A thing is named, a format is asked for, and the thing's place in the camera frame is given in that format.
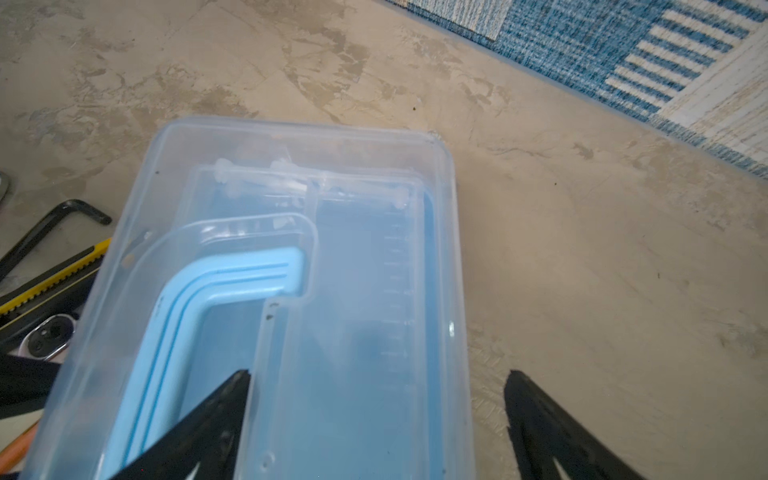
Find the plastic storage box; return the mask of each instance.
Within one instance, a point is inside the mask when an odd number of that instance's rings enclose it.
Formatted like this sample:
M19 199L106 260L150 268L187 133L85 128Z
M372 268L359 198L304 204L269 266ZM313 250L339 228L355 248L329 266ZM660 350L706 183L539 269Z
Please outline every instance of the plastic storage box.
M152 143L23 479L106 479L237 369L235 478L474 478L452 159L189 118Z

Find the blue and white rug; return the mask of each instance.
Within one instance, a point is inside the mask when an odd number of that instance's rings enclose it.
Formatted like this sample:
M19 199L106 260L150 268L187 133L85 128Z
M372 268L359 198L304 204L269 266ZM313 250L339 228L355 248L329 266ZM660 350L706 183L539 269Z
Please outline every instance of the blue and white rug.
M768 0L390 0L768 179Z

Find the orange object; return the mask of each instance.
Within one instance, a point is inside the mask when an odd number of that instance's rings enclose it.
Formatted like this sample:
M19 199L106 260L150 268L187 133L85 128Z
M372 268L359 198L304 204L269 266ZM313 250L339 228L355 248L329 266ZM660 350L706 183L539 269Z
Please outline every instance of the orange object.
M27 455L37 432L38 422L35 422L0 452L0 475L10 472Z

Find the concrete floor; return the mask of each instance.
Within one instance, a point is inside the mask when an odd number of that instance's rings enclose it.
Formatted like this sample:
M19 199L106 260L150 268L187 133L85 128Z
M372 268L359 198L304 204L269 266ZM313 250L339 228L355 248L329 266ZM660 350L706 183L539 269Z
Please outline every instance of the concrete floor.
M648 478L765 478L764 182L374 0L4 0L0 32L1 251L69 197L119 216L172 118L431 131L478 478L517 475L513 368ZM67 219L4 290L110 233Z

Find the light blue plastic handle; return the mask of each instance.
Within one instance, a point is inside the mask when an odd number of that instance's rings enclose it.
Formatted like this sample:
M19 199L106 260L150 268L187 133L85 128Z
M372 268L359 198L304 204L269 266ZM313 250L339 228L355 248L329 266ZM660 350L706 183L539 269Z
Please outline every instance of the light blue plastic handle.
M108 478L178 420L203 315L228 303L298 294L304 256L295 247L229 253L190 263L157 298L104 453Z

